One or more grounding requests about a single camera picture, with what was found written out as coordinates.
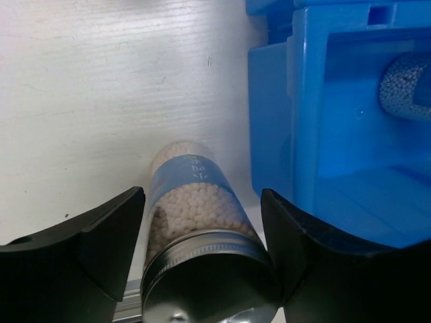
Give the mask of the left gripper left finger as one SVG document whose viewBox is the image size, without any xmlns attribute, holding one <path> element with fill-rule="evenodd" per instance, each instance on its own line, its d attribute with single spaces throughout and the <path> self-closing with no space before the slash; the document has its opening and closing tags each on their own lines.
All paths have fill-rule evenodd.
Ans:
<svg viewBox="0 0 431 323">
<path fill-rule="evenodd" d="M 1 246 L 2 322 L 112 322 L 122 301 L 145 194 L 108 202 Z"/>
</svg>

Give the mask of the silver-lid bead jar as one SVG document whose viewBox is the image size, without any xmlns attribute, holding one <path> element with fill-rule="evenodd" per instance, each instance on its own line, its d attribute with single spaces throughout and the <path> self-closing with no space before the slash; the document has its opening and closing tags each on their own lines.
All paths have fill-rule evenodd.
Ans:
<svg viewBox="0 0 431 323">
<path fill-rule="evenodd" d="M 154 158 L 141 280 L 144 322 L 270 322 L 272 261 L 210 149 L 177 141 Z"/>
<path fill-rule="evenodd" d="M 430 53 L 397 57 L 383 74 L 378 98 L 384 111 L 399 118 L 430 121 Z"/>
</svg>

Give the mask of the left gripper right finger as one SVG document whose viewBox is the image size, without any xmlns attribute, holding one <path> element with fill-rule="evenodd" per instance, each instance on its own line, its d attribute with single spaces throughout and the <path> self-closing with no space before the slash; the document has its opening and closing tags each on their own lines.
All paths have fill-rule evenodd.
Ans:
<svg viewBox="0 0 431 323">
<path fill-rule="evenodd" d="M 430 242 L 384 246 L 261 194 L 269 255 L 288 322 L 429 322 Z"/>
</svg>

